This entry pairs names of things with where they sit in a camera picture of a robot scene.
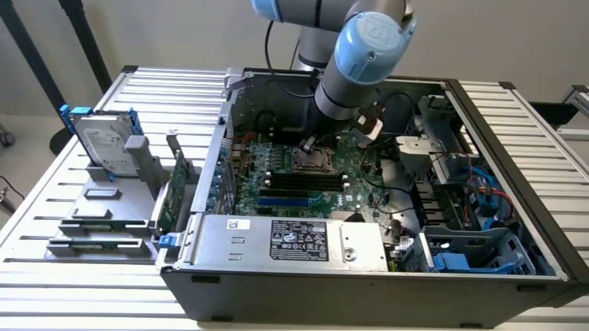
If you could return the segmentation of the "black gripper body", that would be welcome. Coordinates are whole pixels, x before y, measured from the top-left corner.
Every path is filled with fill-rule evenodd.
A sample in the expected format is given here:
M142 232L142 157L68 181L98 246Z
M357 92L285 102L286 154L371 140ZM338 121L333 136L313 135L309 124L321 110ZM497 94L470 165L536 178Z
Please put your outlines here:
M303 140L317 138L317 143L342 131L353 117L351 108L334 108L327 116L313 99L278 98L271 101L271 110L277 118L274 127L275 142L299 146Z

